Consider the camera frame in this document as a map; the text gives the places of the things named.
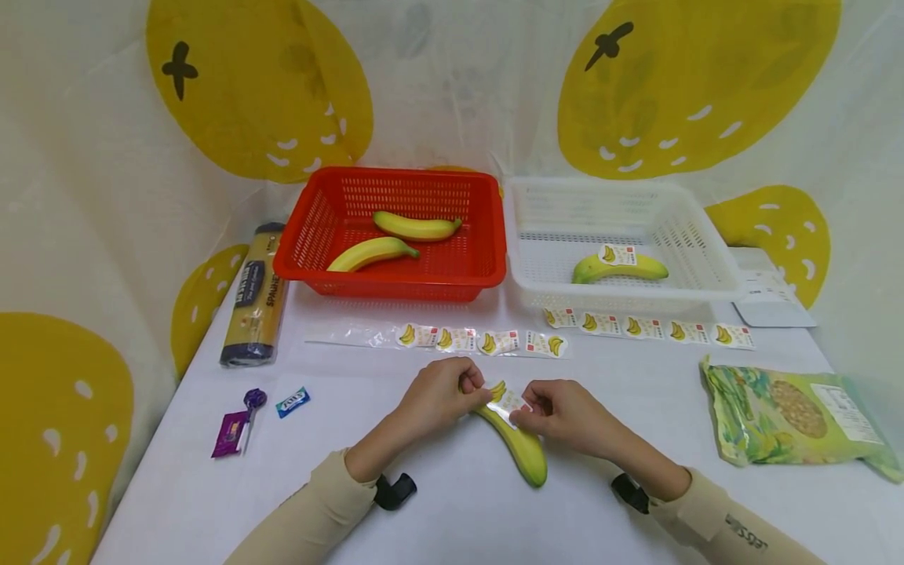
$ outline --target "beige sleeve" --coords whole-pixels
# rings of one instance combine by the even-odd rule
[[[731,500],[725,490],[691,472],[691,488],[670,503],[650,499],[650,515],[681,545],[712,565],[824,565],[804,546]]]
[[[360,484],[335,451],[311,480],[264,518],[224,565],[316,565],[370,510],[376,481]]]

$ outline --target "lollipop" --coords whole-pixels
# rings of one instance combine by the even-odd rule
[[[248,449],[248,438],[251,435],[251,424],[254,421],[254,411],[267,402],[267,393],[261,389],[252,389],[245,393],[245,407],[248,409],[245,415],[245,428],[241,431],[239,451],[244,455]]]

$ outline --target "person's left hand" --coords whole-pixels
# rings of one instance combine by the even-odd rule
[[[423,438],[451,426],[493,399],[484,375],[469,357],[449,357],[420,370],[392,416],[414,436]]]

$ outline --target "white table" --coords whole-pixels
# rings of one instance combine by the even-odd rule
[[[220,310],[148,448],[92,563],[219,565],[244,536],[332,450],[352,445],[391,410],[433,353],[303,343],[328,315],[389,316],[433,325],[540,328],[505,285],[469,306],[327,301],[304,285],[288,293],[274,365],[222,369],[217,360],[231,309]],[[228,296],[233,296],[235,288]],[[731,305],[716,316],[737,321]],[[755,352],[719,350],[718,361],[799,372],[830,370],[806,330],[758,329]],[[904,488],[864,464],[749,466],[721,461],[698,361],[717,350],[573,335],[569,361],[478,357],[490,379],[584,384],[667,455],[726,487],[741,503],[829,563],[901,563]],[[273,403],[302,385],[311,402],[280,420]],[[245,391],[270,401],[244,457],[210,459],[222,414]],[[334,564],[657,563],[702,559],[611,493],[611,466],[546,446],[549,479],[531,489],[503,441],[478,417],[413,448],[387,471],[410,474],[418,492],[395,513],[375,507],[330,559]]]

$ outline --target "black strap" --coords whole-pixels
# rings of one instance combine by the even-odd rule
[[[407,473],[402,473],[395,485],[390,485],[386,475],[380,475],[377,479],[377,495],[373,501],[383,510],[399,510],[405,501],[418,492],[418,486]]]
[[[612,481],[612,490],[616,492],[618,498],[641,514],[650,513],[650,497],[628,473],[622,473]]]

